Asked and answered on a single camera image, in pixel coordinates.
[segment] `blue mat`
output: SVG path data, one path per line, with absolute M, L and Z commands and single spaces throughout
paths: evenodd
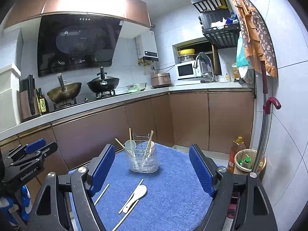
M 118 212 L 141 179 L 147 193 L 117 230 L 193 230 L 206 215 L 212 198 L 203 191 L 188 154 L 160 144 L 155 147 L 161 164 L 152 174 L 130 171 L 124 152 L 116 154 L 101 191 L 93 197 L 95 202 L 110 184 L 96 204 L 106 230 L 112 230 L 124 216 Z M 81 230 L 73 204 L 72 209 Z

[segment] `microwave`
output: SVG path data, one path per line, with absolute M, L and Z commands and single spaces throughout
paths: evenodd
M 177 79 L 187 79 L 187 78 L 196 78 L 202 77 L 200 65 L 204 66 L 203 70 L 207 69 L 207 65 L 204 62 L 198 60 L 198 67 L 196 69 L 193 68 L 195 61 L 186 61 L 183 63 L 176 64 L 177 71 Z

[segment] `wok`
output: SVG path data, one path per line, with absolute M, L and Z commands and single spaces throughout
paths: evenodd
M 47 92 L 48 97 L 54 103 L 64 102 L 66 100 L 71 100 L 78 96 L 81 90 L 81 82 L 69 82 L 64 83 L 61 73 L 57 74 L 60 86 L 51 89 Z
M 102 93 L 106 91 L 112 91 L 115 90 L 115 88 L 118 86 L 120 79 L 115 78 L 112 76 L 105 76 L 104 68 L 101 67 L 101 72 L 97 75 L 100 75 L 100 77 L 97 77 L 93 79 L 92 81 L 88 82 L 87 85 L 89 89 L 93 93 Z

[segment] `screw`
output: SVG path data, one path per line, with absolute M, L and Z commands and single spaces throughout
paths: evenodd
M 250 172 L 249 173 L 249 176 L 252 177 L 252 178 L 256 178 L 257 177 L 257 174 L 255 172 Z
M 85 171 L 87 171 L 87 168 L 85 168 L 85 167 L 78 168 L 79 173 L 84 173 Z
M 218 171 L 221 173 L 225 173 L 227 171 L 227 169 L 225 167 L 219 167 Z
M 48 178 L 52 178 L 52 177 L 54 177 L 55 175 L 56 175 L 55 172 L 50 172 L 50 173 L 48 173 L 47 177 L 48 177 Z

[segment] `blue gripper pad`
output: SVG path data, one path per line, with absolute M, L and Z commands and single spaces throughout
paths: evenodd
M 32 154 L 45 146 L 46 146 L 46 141 L 45 139 L 42 138 L 31 144 L 27 144 L 25 151 L 26 151 L 26 154 Z
M 90 195 L 93 197 L 97 192 L 99 192 L 104 184 L 107 174 L 113 164 L 115 159 L 116 151 L 113 145 L 110 146 L 108 151 L 101 157 L 102 153 L 96 159 L 101 159 L 100 163 L 97 165 L 96 170 L 92 175 L 92 186 L 90 187 Z
M 210 196 L 213 196 L 216 192 L 213 187 L 213 175 L 211 174 L 211 172 L 209 171 L 193 145 L 189 148 L 189 159 L 198 176 L 198 179 L 204 192 L 207 192 Z

